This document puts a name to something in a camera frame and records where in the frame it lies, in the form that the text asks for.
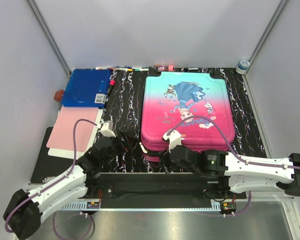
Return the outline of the pink teal hardshell suitcase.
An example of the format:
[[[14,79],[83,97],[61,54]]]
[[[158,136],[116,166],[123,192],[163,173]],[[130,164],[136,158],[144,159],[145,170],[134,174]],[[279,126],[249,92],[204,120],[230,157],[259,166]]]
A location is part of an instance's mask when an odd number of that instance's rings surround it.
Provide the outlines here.
[[[235,138],[226,81],[209,73],[149,69],[141,116],[141,150],[151,162],[168,148],[163,135],[176,128],[193,151],[227,151]]]

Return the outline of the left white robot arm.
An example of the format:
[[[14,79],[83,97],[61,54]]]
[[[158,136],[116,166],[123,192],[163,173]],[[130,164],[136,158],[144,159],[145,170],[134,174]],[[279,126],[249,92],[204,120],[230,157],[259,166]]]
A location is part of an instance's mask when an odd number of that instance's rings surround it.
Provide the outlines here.
[[[5,231],[25,240],[68,202],[84,196],[93,198],[98,193],[97,179],[102,174],[103,165],[131,149],[129,137],[123,132],[102,136],[54,179],[29,191],[17,190],[3,214]]]

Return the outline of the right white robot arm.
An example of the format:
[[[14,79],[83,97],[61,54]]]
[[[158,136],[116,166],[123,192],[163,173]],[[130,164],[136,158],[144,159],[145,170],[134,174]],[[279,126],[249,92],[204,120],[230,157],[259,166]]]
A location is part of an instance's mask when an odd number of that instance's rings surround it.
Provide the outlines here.
[[[207,179],[219,179],[218,195],[281,189],[286,195],[300,197],[300,154],[283,158],[237,155],[229,151],[194,151],[184,145],[160,154],[166,173],[182,169]]]

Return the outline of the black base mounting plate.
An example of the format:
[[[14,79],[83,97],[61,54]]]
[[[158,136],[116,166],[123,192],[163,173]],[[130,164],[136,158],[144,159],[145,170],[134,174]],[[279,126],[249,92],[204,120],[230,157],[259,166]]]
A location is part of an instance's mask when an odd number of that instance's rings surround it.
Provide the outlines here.
[[[87,193],[81,199],[115,199],[121,196],[192,196],[232,199],[228,177],[193,173],[101,173],[86,181]]]

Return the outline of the pink white board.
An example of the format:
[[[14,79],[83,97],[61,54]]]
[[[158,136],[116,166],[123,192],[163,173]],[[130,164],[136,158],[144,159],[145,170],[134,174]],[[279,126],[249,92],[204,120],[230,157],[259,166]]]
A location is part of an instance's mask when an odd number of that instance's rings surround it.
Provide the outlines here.
[[[97,127],[84,119],[99,124],[103,110],[97,107],[65,107],[57,116],[53,130],[47,141],[48,154],[54,157],[80,158],[92,146]]]

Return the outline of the black clipboard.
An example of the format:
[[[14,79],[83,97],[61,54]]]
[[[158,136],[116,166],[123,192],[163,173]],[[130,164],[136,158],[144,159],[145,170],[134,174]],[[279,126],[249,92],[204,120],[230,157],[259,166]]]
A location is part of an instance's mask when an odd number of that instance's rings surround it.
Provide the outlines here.
[[[67,170],[73,163],[73,158],[50,156],[46,147],[53,127],[48,127],[41,144],[37,161],[30,179],[31,184],[43,184],[46,178],[56,177]]]

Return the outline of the blue folder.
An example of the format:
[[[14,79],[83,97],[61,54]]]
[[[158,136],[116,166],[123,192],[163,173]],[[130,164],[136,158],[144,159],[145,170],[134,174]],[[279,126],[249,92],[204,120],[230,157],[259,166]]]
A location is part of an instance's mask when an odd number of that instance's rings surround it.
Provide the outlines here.
[[[60,104],[64,107],[103,109],[110,84],[110,69],[75,69],[64,90]]]

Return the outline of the red capped black marker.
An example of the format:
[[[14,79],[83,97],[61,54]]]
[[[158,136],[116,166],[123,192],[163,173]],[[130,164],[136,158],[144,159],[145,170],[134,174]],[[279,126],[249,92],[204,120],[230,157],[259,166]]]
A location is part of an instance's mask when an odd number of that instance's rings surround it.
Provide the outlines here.
[[[109,81],[109,86],[108,86],[108,90],[107,90],[107,95],[110,96],[110,94],[112,93],[114,86],[115,86],[115,80],[112,79]]]

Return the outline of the brown red round object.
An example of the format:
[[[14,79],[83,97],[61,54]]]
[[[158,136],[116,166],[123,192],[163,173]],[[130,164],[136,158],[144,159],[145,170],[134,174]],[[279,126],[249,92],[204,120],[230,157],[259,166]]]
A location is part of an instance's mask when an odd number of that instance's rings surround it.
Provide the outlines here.
[[[65,91],[63,89],[55,92],[53,99],[57,102],[61,102]]]

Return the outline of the colourful marker pen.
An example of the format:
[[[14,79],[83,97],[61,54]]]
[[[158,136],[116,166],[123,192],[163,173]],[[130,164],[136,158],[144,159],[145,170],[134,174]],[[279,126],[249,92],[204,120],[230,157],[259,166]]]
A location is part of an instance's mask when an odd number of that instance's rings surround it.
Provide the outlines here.
[[[133,71],[131,67],[127,67],[127,66],[115,66],[115,67],[110,67],[109,69],[113,71],[127,71],[127,72]]]

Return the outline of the teal capped marker pen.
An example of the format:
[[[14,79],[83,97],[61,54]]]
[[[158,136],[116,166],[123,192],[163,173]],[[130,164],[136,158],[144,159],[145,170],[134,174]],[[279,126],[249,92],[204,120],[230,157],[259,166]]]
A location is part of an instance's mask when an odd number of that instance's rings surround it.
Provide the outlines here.
[[[136,72],[143,72],[143,71],[148,71],[149,70],[148,67],[132,67],[131,69],[133,71],[136,71]]]

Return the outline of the black marker pen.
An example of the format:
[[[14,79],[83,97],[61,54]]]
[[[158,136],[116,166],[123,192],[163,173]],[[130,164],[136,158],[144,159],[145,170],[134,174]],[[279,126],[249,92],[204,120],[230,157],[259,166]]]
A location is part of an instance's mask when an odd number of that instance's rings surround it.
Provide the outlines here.
[[[188,71],[197,71],[199,70],[198,67],[184,67],[181,69],[183,72],[188,72]]]

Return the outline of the pink patterned tube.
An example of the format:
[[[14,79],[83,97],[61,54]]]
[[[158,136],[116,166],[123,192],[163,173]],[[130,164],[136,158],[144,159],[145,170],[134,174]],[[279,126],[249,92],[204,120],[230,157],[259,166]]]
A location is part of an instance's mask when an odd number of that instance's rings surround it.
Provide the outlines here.
[[[173,65],[155,65],[154,68],[158,73],[175,71],[175,67]]]

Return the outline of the blue lidded small jar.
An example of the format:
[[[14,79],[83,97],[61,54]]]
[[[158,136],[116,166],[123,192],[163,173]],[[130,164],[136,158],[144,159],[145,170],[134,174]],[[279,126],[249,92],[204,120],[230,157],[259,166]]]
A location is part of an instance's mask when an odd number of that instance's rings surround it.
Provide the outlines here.
[[[242,59],[238,62],[235,71],[239,75],[244,75],[250,67],[250,62],[246,59]]]

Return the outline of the aluminium rail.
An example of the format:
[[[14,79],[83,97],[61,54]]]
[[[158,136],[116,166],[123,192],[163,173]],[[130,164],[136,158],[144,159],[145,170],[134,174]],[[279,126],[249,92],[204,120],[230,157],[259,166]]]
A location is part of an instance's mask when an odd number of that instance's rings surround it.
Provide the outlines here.
[[[247,209],[252,202],[293,202],[295,199],[293,197],[280,196],[270,196],[272,198],[265,198],[265,195],[251,195],[250,203],[247,203],[245,209]],[[204,206],[194,206],[194,207],[106,207],[106,203],[101,201],[94,202],[87,201],[87,199],[79,199],[78,201],[72,201],[65,206],[61,207],[58,211],[80,211],[80,212],[97,212],[97,211],[119,211],[119,212],[221,212],[223,209],[223,203],[214,201],[213,199],[202,199]]]

